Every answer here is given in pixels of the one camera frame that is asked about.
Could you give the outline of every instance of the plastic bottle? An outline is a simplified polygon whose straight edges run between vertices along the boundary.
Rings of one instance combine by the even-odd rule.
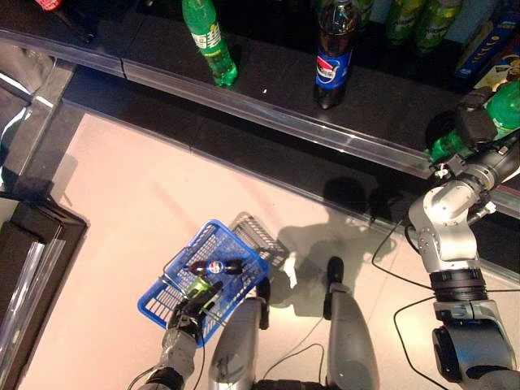
[[[365,29],[366,25],[371,19],[372,7],[374,0],[356,0],[357,8],[359,9],[359,30]]]
[[[206,274],[239,275],[242,273],[242,260],[233,259],[213,262],[194,262],[184,267],[194,275],[204,276]]]
[[[503,84],[486,105],[486,111],[496,126],[495,140],[500,140],[520,128],[520,80]],[[452,130],[439,138],[428,151],[430,160],[436,163],[442,158],[459,153],[463,158],[473,154],[458,135]]]
[[[400,46],[414,31],[426,0],[393,0],[385,23],[390,46]]]
[[[238,74],[221,33],[211,0],[183,0],[184,21],[210,65],[217,85],[232,85]]]
[[[443,40],[462,8],[462,0],[430,0],[417,22],[415,51],[426,55]]]
[[[326,110],[340,104],[352,58],[359,10],[352,0],[332,0],[318,16],[319,44],[314,99]]]
[[[486,110],[496,126],[496,140],[520,128],[520,80],[500,86]]]

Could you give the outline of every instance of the bottle in basket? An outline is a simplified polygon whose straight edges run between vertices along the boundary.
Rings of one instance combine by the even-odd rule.
[[[213,262],[194,262],[184,266],[194,275],[203,276],[210,274],[240,275],[242,273],[242,260],[232,259]]]

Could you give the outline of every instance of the blue shopping basket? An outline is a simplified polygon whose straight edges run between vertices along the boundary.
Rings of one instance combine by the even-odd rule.
[[[209,274],[206,280],[223,282],[213,307],[206,313],[202,326],[207,342],[222,321],[245,295],[267,276],[268,265],[260,256],[217,220],[207,222],[199,233],[164,268],[163,274],[139,299],[139,311],[166,328],[175,306],[186,298],[197,276],[184,269],[194,262],[242,260],[240,275]]]

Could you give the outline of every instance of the bottle label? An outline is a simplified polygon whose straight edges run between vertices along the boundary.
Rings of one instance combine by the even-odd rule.
[[[213,49],[222,40],[222,37],[220,36],[220,27],[217,22],[214,22],[211,25],[210,31],[207,32],[206,34],[202,34],[202,35],[192,34],[192,37],[193,37],[193,40],[195,41],[195,44],[201,50]]]
[[[61,5],[62,1],[63,0],[36,0],[45,11],[54,11]]]
[[[210,262],[206,269],[212,274],[219,274],[223,271],[224,265],[222,264],[222,262]]]
[[[318,51],[316,62],[316,84],[324,89],[338,88],[347,80],[347,71],[352,57],[352,50],[340,57],[329,57]]]
[[[400,33],[403,30],[408,30],[414,26],[415,20],[417,19],[417,15],[401,15],[398,20],[396,20],[396,32]]]

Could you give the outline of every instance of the store shelf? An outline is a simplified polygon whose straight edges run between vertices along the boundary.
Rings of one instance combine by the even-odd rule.
[[[370,26],[357,46],[344,101],[322,110],[312,98],[315,56],[308,43],[284,38],[288,47],[273,45],[272,37],[253,39],[254,28],[233,26],[244,33],[227,35],[239,77],[233,87],[223,89],[214,85],[180,21],[178,5],[167,17],[146,15],[140,6],[122,11],[118,19],[101,18],[96,39],[86,45],[37,7],[14,0],[7,4],[12,9],[0,6],[0,39],[423,179],[430,175],[423,153],[426,126],[467,90],[451,77],[459,45],[446,41],[431,57],[415,58],[406,48],[386,49],[378,24]],[[9,14],[17,21],[7,23],[13,19]],[[499,188],[494,199],[500,211],[520,218],[520,178]]]

